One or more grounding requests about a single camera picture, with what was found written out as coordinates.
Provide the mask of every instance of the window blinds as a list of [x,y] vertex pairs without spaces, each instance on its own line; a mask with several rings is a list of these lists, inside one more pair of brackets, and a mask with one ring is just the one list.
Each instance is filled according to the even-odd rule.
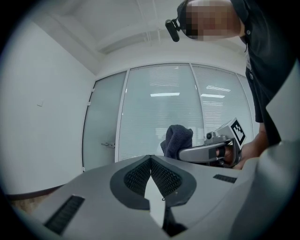
[[170,125],[194,132],[203,145],[203,116],[188,64],[163,64],[130,70],[121,115],[119,161],[145,154],[163,155],[160,143]]
[[204,116],[204,133],[237,118],[246,142],[253,140],[253,127],[245,92],[236,74],[200,65],[193,65],[200,88]]

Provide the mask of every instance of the black shirt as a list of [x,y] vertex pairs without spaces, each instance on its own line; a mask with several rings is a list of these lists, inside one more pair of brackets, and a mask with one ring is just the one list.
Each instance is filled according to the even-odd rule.
[[280,137],[266,106],[288,77],[296,54],[282,29],[254,0],[231,2],[245,25],[241,39],[250,58],[251,70],[246,68],[246,77],[254,99],[255,120],[265,124],[269,145],[274,145]]

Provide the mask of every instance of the ceiling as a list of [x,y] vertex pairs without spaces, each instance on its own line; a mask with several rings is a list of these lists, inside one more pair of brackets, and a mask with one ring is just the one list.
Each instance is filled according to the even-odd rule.
[[[177,16],[182,0],[50,0],[30,18],[94,74],[101,60],[117,49],[140,42],[170,39],[166,19]],[[214,42],[244,54],[238,37]]]

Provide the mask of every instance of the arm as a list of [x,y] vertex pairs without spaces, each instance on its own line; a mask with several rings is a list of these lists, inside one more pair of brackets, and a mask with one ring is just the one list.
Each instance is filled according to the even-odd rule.
[[242,156],[240,162],[233,167],[234,169],[242,169],[245,162],[250,158],[259,157],[269,146],[266,128],[263,123],[259,124],[259,132],[252,142],[242,147]]
[[[234,166],[234,169],[241,170],[245,162],[250,158],[256,158],[267,149],[269,146],[266,128],[263,123],[259,124],[259,132],[252,142],[245,144],[242,147],[242,156],[240,162]],[[233,147],[225,146],[225,161],[231,163],[233,161]]]

